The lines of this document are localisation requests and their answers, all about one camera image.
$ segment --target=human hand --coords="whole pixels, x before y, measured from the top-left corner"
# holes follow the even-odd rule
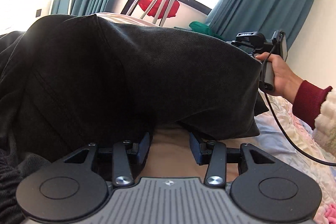
[[[255,58],[263,61],[268,55],[268,52],[264,52],[260,55],[256,55]],[[293,73],[279,55],[271,54],[268,61],[272,62],[274,71],[274,91],[267,93],[273,96],[282,96],[293,104],[296,93],[303,80]]]

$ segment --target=red sleeve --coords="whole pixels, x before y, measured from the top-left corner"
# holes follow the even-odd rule
[[[323,90],[308,81],[303,81],[294,100],[293,114],[314,129],[315,118],[320,114],[321,105],[332,89],[329,86]]]

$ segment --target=green cloth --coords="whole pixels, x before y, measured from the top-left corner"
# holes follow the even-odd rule
[[[209,26],[198,22],[198,21],[193,21],[189,24],[189,27],[192,29],[193,32],[198,32],[198,33],[202,33],[202,34],[206,34],[209,35],[211,37],[215,37],[218,38],[220,40],[224,41],[224,38],[221,37],[220,35],[215,34]]]

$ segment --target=bed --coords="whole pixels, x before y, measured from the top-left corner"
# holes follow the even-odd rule
[[[315,158],[336,162],[334,156],[315,143],[311,128],[293,115],[290,102],[282,97],[269,96],[269,99],[283,129],[299,148]],[[280,131],[270,111],[257,116],[255,120],[260,135],[249,138],[249,142],[307,174],[319,184],[322,202],[314,220],[318,224],[329,224],[325,211],[328,205],[336,201],[336,168],[318,164],[297,152]]]

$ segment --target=red clothing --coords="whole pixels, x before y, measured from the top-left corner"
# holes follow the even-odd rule
[[[158,11],[159,6],[160,6],[160,4],[161,4],[162,1],[163,0],[157,0],[157,2],[153,5],[153,7],[150,9],[150,11],[148,12],[147,15],[155,17],[156,12]],[[150,5],[151,2],[152,2],[152,0],[140,0],[138,4],[139,4],[139,6],[141,7],[141,9],[143,11],[146,11],[146,9],[148,8],[148,6]],[[165,4],[163,5],[163,8],[161,10],[161,13],[159,15],[159,19],[163,18],[165,10],[168,7],[168,3],[169,3],[169,0],[166,0]],[[176,17],[176,13],[177,13],[179,7],[180,7],[180,3],[177,0],[175,0],[174,3],[173,3],[173,6],[171,7],[171,9],[170,9],[170,11],[168,13],[167,17]]]
[[[323,90],[303,81],[294,100],[293,114],[314,129],[315,118],[320,114],[321,105],[331,90],[331,86]]]

